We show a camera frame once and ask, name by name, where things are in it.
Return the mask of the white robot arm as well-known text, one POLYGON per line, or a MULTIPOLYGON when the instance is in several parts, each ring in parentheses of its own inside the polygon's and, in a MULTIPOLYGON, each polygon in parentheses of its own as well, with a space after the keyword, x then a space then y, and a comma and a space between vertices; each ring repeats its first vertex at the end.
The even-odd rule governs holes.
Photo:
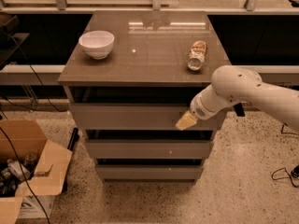
POLYGON ((265 83, 257 72, 232 65, 221 66, 213 72, 211 84, 192 98, 190 108, 176 127, 186 130, 199 119, 210 119, 224 108, 241 102, 299 131, 299 91, 265 83))

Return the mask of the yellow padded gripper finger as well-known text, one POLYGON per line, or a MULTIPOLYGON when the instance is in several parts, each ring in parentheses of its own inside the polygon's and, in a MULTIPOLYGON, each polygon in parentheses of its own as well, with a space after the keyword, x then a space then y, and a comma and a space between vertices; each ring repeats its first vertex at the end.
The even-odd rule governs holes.
POLYGON ((190 110, 187 110, 178 120, 176 127, 179 130, 183 131, 194 126, 196 123, 197 123, 197 117, 193 115, 190 110))

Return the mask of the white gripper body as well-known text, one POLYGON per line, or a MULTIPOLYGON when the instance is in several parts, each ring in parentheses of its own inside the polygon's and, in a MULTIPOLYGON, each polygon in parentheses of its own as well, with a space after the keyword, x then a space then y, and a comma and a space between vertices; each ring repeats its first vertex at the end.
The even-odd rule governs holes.
POLYGON ((190 111, 197 119, 207 120, 230 106, 231 102, 218 95, 214 88, 209 85, 192 98, 190 111))

